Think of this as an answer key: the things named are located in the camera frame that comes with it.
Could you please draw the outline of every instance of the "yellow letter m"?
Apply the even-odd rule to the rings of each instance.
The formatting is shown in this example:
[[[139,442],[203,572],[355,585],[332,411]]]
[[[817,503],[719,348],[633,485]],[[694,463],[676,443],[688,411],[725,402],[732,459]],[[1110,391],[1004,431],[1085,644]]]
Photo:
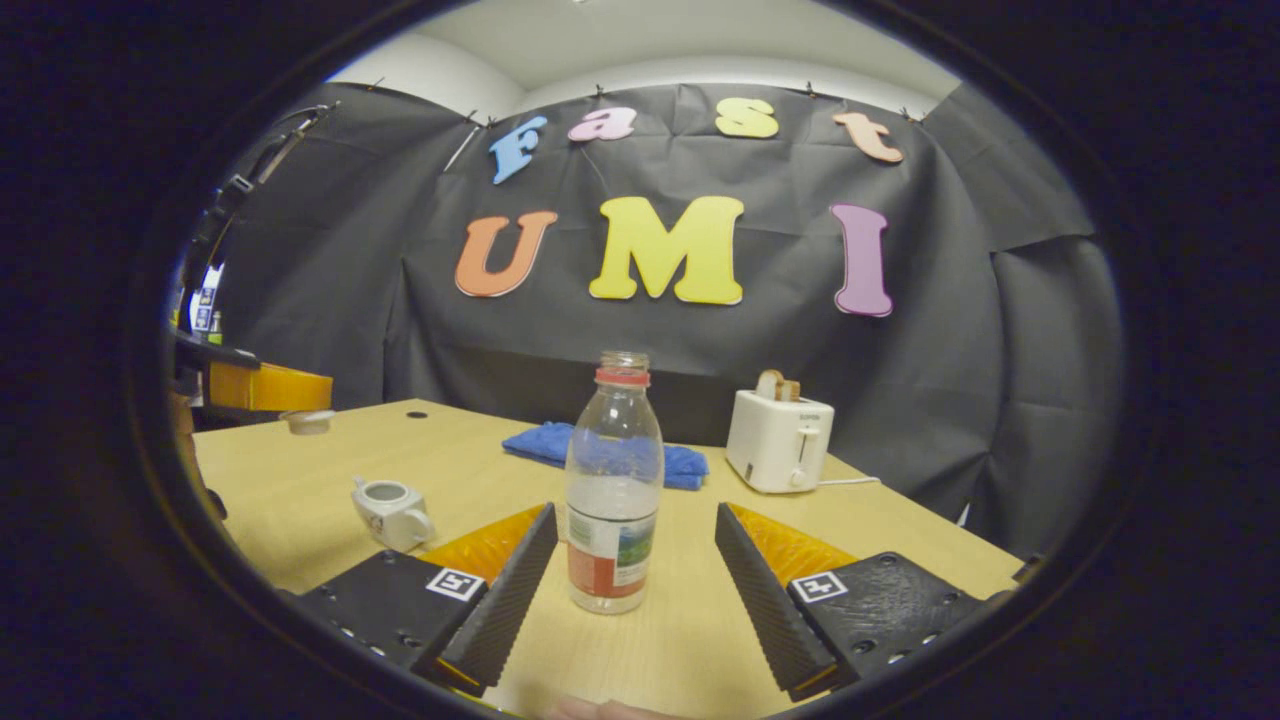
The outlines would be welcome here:
[[[685,302],[736,305],[742,286],[733,282],[733,223],[742,202],[709,195],[689,204],[676,227],[667,232],[653,205],[644,197],[616,197],[600,205],[609,219],[600,277],[591,281],[593,297],[626,300],[636,293],[631,279],[635,258],[649,297],[667,291],[681,260],[685,277],[676,283],[676,297]]]

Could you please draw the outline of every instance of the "black fabric curtain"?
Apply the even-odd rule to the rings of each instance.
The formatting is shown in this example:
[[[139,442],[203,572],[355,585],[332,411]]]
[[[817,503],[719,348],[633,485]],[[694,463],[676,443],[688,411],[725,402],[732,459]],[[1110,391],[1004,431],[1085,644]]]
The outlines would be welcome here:
[[[769,138],[724,136],[717,104],[759,99]],[[480,128],[420,99],[326,85],[340,100],[229,231],[216,306],[228,345],[334,377],[338,409],[424,397],[529,421],[573,421],[600,350],[649,352],[669,442],[723,445],[733,391],[765,368],[836,409],[831,452],[1018,555],[1070,523],[1106,457],[1120,391],[1120,299],[1102,240],[1027,129],[961,86],[923,122],[852,100],[762,86],[609,92]],[[621,140],[573,142],[604,108],[636,110]],[[832,117],[884,126],[904,160],[869,158]],[[545,117],[527,167],[494,184],[494,141]],[[246,154],[251,163],[253,150]],[[609,220],[646,199],[671,228],[728,196],[736,305],[671,286],[593,297]],[[850,315],[841,225],[882,214],[893,310]],[[525,281],[462,292],[467,227],[506,217],[486,268],[506,268],[518,217],[554,211]],[[681,278],[681,266],[671,284]],[[631,277],[640,281],[635,266]]]

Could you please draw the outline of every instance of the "white toaster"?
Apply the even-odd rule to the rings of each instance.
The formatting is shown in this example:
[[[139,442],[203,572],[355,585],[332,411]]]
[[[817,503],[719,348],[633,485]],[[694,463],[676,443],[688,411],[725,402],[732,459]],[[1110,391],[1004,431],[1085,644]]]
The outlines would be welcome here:
[[[737,391],[724,455],[760,492],[806,492],[818,487],[836,411],[803,397],[786,401]]]

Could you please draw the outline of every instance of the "red bottle ring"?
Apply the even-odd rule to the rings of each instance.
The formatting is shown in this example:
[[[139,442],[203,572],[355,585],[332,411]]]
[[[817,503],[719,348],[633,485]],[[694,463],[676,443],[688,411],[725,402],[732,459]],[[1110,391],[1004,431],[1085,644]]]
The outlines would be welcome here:
[[[602,383],[649,387],[649,373],[635,368],[596,368],[595,379]]]

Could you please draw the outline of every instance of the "plastic water bottle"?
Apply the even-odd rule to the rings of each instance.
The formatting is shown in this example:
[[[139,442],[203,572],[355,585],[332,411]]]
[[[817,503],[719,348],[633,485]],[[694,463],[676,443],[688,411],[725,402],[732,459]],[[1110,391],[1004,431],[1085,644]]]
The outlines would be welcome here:
[[[649,357],[604,352],[596,391],[568,442],[568,578],[576,603],[607,615],[644,600],[662,489],[662,432]]]

